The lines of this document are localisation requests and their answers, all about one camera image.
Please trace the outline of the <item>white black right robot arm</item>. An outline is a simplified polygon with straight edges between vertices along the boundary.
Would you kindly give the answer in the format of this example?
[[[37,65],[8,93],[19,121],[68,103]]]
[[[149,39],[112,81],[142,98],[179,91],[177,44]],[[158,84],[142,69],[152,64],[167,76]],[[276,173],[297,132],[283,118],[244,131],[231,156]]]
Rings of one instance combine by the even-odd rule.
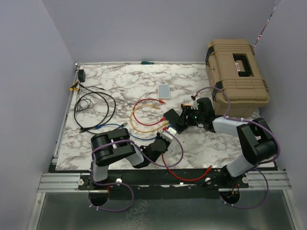
[[[280,146],[262,118],[236,119],[216,115],[209,98],[194,100],[193,105],[181,105],[182,112],[175,119],[179,127],[203,127],[212,133],[225,133],[239,138],[242,155],[227,164],[220,176],[221,184],[232,187],[238,177],[280,153]]]

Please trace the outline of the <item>black network switch box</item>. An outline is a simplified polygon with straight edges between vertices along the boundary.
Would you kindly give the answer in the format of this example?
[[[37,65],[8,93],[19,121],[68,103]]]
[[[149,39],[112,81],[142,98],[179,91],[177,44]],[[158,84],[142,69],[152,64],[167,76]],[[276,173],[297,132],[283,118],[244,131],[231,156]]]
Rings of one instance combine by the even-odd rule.
[[[173,129],[175,129],[178,134],[181,134],[188,128],[187,125],[181,125],[179,123],[179,115],[174,109],[167,111],[166,113],[164,113],[163,116],[169,122],[170,126]]]

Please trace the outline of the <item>black power adapter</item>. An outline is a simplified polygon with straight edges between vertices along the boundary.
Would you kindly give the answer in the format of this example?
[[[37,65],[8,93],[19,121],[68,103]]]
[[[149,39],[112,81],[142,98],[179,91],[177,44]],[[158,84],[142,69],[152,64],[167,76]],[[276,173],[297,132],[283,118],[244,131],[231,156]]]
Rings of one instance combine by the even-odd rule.
[[[86,74],[83,69],[78,70],[78,81],[83,83],[85,82]]]

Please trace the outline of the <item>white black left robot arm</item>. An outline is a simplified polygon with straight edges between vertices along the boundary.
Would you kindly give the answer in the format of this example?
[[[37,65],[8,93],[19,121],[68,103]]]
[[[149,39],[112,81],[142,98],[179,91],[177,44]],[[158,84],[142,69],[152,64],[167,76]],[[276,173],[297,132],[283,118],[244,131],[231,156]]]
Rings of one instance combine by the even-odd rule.
[[[173,137],[162,131],[157,133],[153,143],[148,146],[135,147],[130,140],[130,134],[126,128],[116,129],[91,138],[92,155],[89,183],[95,189],[105,186],[109,165],[121,159],[127,159],[136,169],[147,167],[168,150]]]

